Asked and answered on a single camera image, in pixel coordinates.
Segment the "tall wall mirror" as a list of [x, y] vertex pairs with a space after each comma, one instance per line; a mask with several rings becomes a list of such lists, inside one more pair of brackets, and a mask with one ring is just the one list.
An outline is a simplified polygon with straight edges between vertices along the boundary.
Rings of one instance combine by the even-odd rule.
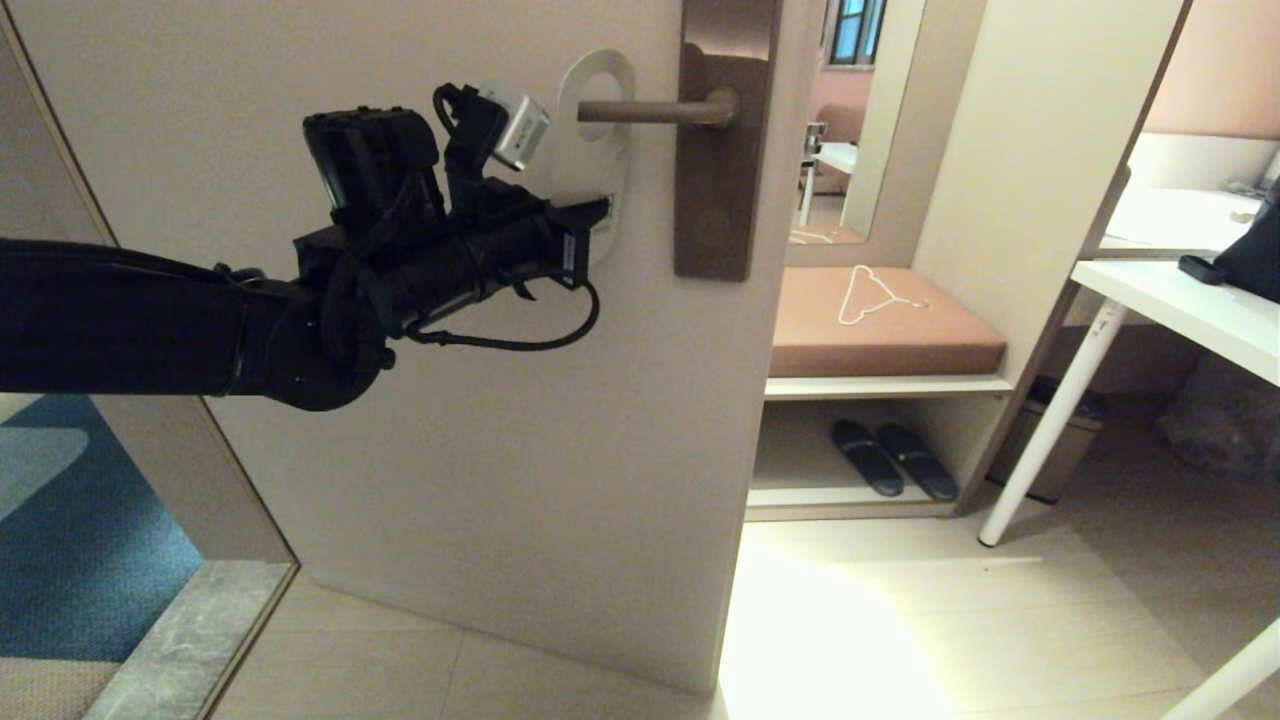
[[787, 266], [893, 265], [890, 169], [927, 0], [820, 0]]

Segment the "cream wardrobe shelf unit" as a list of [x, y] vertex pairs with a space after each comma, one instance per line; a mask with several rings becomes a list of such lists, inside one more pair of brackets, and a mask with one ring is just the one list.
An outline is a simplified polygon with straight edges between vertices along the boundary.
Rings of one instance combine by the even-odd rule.
[[[988, 0], [910, 269], [1007, 342], [988, 375], [769, 378], [748, 521], [972, 509], [1075, 296], [1192, 0]], [[877, 495], [832, 425], [918, 433], [956, 501]]]

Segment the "beige trash bin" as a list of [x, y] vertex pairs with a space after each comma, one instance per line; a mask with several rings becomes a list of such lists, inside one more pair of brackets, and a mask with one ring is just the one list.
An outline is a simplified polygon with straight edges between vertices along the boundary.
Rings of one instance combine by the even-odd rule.
[[[1059, 386], [1060, 379], [1043, 374], [1032, 382], [1000, 451], [986, 473], [987, 482], [1000, 487], [1006, 484]], [[1066, 484], [1103, 429], [1108, 414], [1108, 398], [1101, 392], [1085, 389], [1039, 474], [1030, 484], [1027, 492], [1029, 500], [1044, 505], [1055, 505], [1061, 500]]]

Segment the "grey marble threshold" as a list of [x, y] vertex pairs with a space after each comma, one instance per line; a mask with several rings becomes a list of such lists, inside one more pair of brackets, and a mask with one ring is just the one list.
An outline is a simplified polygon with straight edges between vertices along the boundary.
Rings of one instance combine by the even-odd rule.
[[205, 720], [297, 570], [205, 561], [82, 720]]

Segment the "black bag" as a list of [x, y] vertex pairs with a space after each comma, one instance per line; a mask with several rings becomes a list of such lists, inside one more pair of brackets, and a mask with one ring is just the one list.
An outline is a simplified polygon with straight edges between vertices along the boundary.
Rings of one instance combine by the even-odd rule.
[[1225, 283], [1280, 304], [1280, 176], [1251, 228], [1212, 260]]

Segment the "white washbasin countertop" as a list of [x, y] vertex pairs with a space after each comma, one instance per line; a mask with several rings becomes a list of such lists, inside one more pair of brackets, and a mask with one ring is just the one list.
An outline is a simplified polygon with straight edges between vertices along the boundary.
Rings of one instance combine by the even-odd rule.
[[1215, 258], [1261, 214], [1280, 140], [1142, 132], [1125, 169], [1089, 258]]

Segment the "clear plastic bag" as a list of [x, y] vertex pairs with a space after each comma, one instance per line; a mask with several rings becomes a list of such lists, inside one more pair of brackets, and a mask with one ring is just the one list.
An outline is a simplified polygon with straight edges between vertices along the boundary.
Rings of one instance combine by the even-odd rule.
[[1280, 387], [1216, 355], [1199, 357], [1155, 428], [1194, 469], [1280, 484]]

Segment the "white table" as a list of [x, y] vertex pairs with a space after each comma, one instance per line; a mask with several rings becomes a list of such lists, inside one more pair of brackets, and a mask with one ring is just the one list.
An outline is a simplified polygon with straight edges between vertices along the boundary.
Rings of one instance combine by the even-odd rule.
[[[1084, 260], [1074, 265], [1069, 279], [1101, 296], [1102, 304], [977, 534], [979, 544], [988, 550], [1009, 529], [1129, 313], [1138, 313], [1280, 388], [1280, 304], [1230, 284], [1199, 283], [1169, 260]], [[1276, 673], [1280, 673], [1280, 612], [1160, 720], [1219, 720]]]

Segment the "beige wooden door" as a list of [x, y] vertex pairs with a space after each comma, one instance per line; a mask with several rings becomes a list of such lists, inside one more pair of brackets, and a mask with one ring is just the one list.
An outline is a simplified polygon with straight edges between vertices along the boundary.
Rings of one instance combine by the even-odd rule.
[[[329, 202], [302, 119], [433, 114], [445, 82], [556, 105], [621, 51], [678, 90], [680, 0], [4, 0], [128, 249], [296, 273]], [[401, 343], [358, 401], [212, 415], [303, 566], [333, 588], [712, 693], [768, 374], [820, 0], [782, 0], [742, 283], [673, 265], [677, 132], [637, 127], [593, 332], [508, 354]]]

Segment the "grey-blue do-not-disturb door sign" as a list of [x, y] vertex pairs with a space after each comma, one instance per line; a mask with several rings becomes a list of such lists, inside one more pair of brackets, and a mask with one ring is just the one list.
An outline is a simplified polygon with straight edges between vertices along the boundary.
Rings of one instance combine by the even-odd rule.
[[616, 49], [598, 49], [564, 74], [550, 137], [550, 201], [558, 208], [611, 201], [605, 218], [590, 232], [588, 265], [603, 261], [620, 236], [631, 154], [631, 126], [579, 119], [582, 102], [636, 99], [634, 64]]

